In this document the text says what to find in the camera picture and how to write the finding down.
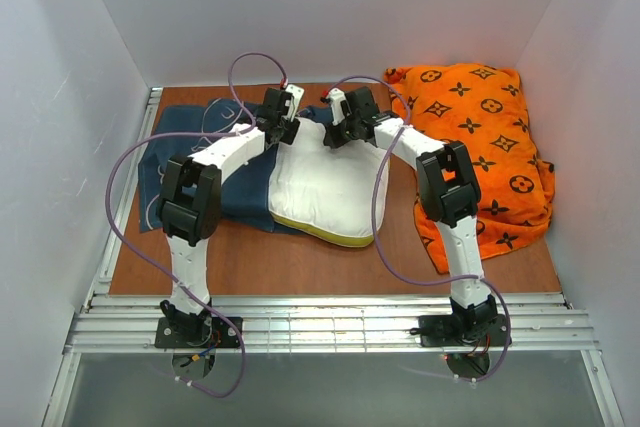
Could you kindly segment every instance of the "white pillow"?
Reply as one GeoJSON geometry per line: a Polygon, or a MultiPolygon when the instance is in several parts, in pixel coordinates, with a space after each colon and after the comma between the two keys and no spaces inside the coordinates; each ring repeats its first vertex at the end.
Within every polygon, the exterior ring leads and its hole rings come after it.
{"type": "MultiPolygon", "coordinates": [[[[364,247],[373,241],[371,198],[384,151],[364,141],[339,149],[322,145],[322,124],[300,118],[292,145],[279,144],[269,179],[269,211],[276,222],[328,242],[364,247]]],[[[376,209],[382,226],[389,168],[385,166],[376,209]]]]}

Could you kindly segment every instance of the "brown wooden surface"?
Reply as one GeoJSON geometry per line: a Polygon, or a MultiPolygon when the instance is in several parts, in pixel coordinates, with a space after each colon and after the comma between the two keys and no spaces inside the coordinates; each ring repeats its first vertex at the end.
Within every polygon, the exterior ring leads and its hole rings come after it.
{"type": "MultiPolygon", "coordinates": [[[[303,106],[319,105],[324,84],[303,85],[303,106]]],[[[265,86],[238,87],[240,97],[260,102],[265,86]]],[[[373,86],[381,110],[389,97],[373,86]]],[[[210,99],[230,97],[227,87],[166,88],[158,110],[168,105],[206,105],[210,99]]],[[[412,279],[434,280],[436,273],[413,223],[415,180],[412,169],[393,159],[387,206],[380,237],[393,266],[412,279]]],[[[169,248],[160,230],[141,234],[136,193],[126,236],[163,264],[170,265],[169,248]]],[[[446,293],[448,286],[427,289],[397,280],[387,272],[373,245],[348,249],[308,235],[271,234],[223,220],[209,240],[208,282],[218,295],[365,295],[446,293]]],[[[559,292],[544,240],[484,262],[487,277],[504,292],[559,292]]],[[[120,250],[110,293],[112,295],[166,295],[171,282],[129,249],[120,250]]]]}

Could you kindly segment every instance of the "yellow pillow edge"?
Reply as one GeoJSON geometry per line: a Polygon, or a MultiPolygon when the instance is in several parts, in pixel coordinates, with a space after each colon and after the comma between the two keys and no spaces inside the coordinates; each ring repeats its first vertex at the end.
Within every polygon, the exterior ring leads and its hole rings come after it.
{"type": "Polygon", "coordinates": [[[292,229],[301,230],[302,232],[305,232],[309,235],[313,235],[314,237],[326,240],[327,242],[330,242],[332,244],[340,245],[341,247],[360,248],[366,247],[371,242],[373,242],[373,235],[369,235],[367,237],[346,237],[344,235],[327,232],[326,230],[319,229],[318,227],[310,224],[305,224],[304,222],[297,222],[285,217],[280,217],[273,212],[271,212],[271,216],[273,217],[273,220],[275,220],[279,224],[284,225],[285,227],[291,227],[292,229]]]}

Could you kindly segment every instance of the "glass panel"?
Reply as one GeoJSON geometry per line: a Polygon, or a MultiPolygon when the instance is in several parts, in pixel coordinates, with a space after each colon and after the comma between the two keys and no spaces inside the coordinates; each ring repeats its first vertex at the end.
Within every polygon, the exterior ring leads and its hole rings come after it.
{"type": "MultiPolygon", "coordinates": [[[[218,355],[202,382],[222,390],[238,364],[218,355]]],[[[171,355],[84,354],[64,425],[603,425],[580,352],[510,352],[475,389],[401,367],[448,372],[434,353],[253,354],[216,400],[160,374],[171,355]]]]}

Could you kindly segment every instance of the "aluminum frame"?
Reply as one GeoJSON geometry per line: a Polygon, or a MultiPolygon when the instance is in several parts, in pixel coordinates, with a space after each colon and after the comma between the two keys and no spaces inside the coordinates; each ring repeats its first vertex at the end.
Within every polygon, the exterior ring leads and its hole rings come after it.
{"type": "MultiPolygon", "coordinates": [[[[150,91],[140,139],[151,133],[162,91],[150,91]]],[[[143,152],[140,149],[134,156],[116,211],[115,220],[122,229],[131,211],[136,167],[143,152]]],[[[71,325],[44,426],[62,424],[82,354],[168,352],[153,347],[162,315],[159,303],[164,297],[108,295],[119,251],[120,242],[111,233],[83,311],[71,325]]],[[[513,328],[510,349],[580,351],[604,424],[623,425],[588,313],[568,307],[560,293],[504,297],[513,328]]],[[[212,300],[226,315],[244,318],[248,353],[267,354],[444,352],[442,348],[420,347],[408,330],[417,325],[420,315],[450,312],[449,298],[444,295],[220,296],[212,300]]]]}

